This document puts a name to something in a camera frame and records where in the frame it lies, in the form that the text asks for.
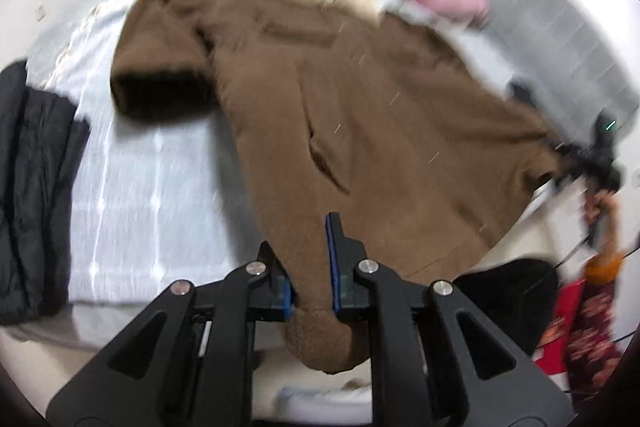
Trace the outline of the person's right hand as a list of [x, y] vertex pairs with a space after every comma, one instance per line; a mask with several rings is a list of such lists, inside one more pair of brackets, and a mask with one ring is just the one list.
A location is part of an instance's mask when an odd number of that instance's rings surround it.
[[616, 193], [611, 191], [587, 191], [585, 193], [585, 222], [587, 244], [598, 254], [618, 253], [618, 205]]

